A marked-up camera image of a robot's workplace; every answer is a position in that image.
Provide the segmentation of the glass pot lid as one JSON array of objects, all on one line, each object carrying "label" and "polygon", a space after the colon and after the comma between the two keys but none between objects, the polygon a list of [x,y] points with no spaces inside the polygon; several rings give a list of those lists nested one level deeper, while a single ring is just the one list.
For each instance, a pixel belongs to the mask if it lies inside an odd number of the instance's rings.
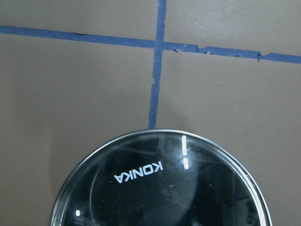
[{"label": "glass pot lid", "polygon": [[132,132],[85,157],[63,183],[52,226],[270,226],[261,190],[229,152],[170,129]]}]

